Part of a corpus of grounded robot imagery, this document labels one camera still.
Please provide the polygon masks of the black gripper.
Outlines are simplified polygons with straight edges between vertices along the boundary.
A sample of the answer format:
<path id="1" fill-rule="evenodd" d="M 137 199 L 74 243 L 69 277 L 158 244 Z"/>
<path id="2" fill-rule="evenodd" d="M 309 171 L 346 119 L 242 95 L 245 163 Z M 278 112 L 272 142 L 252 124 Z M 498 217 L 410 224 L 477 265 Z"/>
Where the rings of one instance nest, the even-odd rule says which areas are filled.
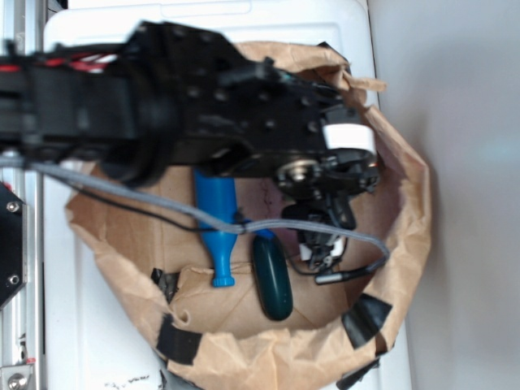
<path id="1" fill-rule="evenodd" d="M 284 217 L 355 226 L 350 200 L 379 178 L 375 134 L 337 89 L 268 61 L 219 60 L 185 82 L 179 164 L 269 178 L 293 200 Z"/>

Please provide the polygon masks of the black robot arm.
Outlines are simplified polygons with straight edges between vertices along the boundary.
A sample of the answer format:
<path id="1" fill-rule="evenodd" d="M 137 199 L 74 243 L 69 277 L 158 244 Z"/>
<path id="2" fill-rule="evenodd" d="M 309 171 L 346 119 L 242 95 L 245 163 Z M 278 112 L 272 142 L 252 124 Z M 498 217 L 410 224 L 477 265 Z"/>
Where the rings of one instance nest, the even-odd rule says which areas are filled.
<path id="1" fill-rule="evenodd" d="M 171 166 L 269 178 L 293 215 L 345 228 L 355 225 L 349 199 L 379 179 L 374 133 L 337 89 L 169 23 L 144 22 L 121 44 L 3 56 L 1 148 L 96 161 L 130 187 Z"/>

